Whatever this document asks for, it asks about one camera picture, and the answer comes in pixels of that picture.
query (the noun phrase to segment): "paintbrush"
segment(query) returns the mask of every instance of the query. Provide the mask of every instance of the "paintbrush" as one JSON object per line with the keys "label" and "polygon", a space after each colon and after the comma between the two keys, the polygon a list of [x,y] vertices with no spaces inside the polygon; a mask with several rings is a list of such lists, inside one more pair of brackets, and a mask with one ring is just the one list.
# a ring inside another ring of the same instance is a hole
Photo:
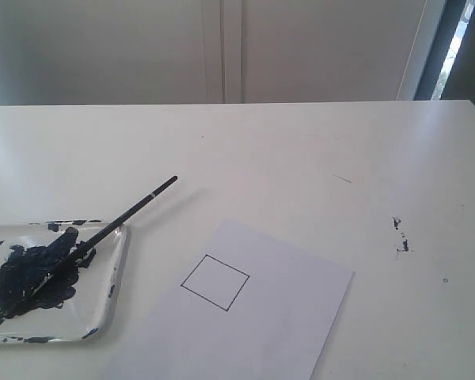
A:
{"label": "paintbrush", "polygon": [[[136,205],[131,207],[128,211],[124,212],[119,218],[110,222],[105,228],[93,235],[88,241],[82,243],[71,253],[65,254],[64,258],[60,261],[51,265],[48,265],[44,270],[40,271],[39,274],[33,278],[29,279],[27,283],[15,291],[15,300],[12,302],[7,302],[7,305],[0,305],[0,324],[3,322],[4,318],[12,318],[16,315],[18,310],[24,310],[25,306],[32,301],[35,295],[56,276],[60,276],[66,269],[68,269],[76,260],[82,259],[97,243],[102,241],[106,236],[108,236],[112,231],[121,226],[125,221],[127,221],[132,215],[137,211],[146,206],[151,200],[160,195],[164,190],[166,190],[171,184],[177,180],[177,176],[170,178],[163,185],[153,190],[152,193],[145,196]],[[73,227],[69,227],[66,233],[53,241],[46,250],[61,248],[63,239],[74,239],[77,237],[77,230]]]}

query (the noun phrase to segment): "black paintbrush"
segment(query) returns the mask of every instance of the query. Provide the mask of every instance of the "black paintbrush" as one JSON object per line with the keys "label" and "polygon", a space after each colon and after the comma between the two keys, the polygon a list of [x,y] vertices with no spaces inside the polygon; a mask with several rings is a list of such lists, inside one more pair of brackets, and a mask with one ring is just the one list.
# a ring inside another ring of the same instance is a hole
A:
{"label": "black paintbrush", "polygon": [[11,297],[8,302],[0,304],[0,324],[3,322],[4,318],[12,318],[14,315],[17,314],[19,310],[28,309],[26,306],[29,304],[29,302],[32,301],[32,298],[35,296],[35,294],[46,284],[48,284],[50,280],[52,280],[56,276],[61,276],[66,269],[68,269],[72,264],[74,264],[74,262],[76,262],[76,260],[82,259],[98,242],[102,241],[112,231],[121,226],[133,214],[135,214],[141,208],[146,206],[153,198],[161,194],[176,180],[177,176],[170,178],[162,186],[145,196],[143,199],[137,202],[135,206],[131,207],[119,218],[109,223],[104,229],[97,232],[88,241],[81,244],[71,253],[69,253],[66,248],[68,247],[68,245],[72,246],[70,242],[75,242],[75,238],[78,236],[78,232],[76,229],[69,227],[64,235],[62,235],[61,237],[53,241],[48,247],[46,247],[46,253],[53,249],[66,250],[66,252],[62,255],[63,259],[53,264],[43,263],[44,267],[36,273],[35,277],[29,278],[28,280],[25,279],[25,283],[23,284],[23,286],[17,287],[13,291],[9,291],[7,289],[7,293],[10,294]]}

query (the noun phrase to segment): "sheet of paper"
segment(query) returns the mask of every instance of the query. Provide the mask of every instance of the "sheet of paper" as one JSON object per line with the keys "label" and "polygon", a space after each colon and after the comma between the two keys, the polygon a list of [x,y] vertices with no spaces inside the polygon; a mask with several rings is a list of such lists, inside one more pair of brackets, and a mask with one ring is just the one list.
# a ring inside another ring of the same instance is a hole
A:
{"label": "sheet of paper", "polygon": [[351,277],[225,221],[102,378],[308,380]]}

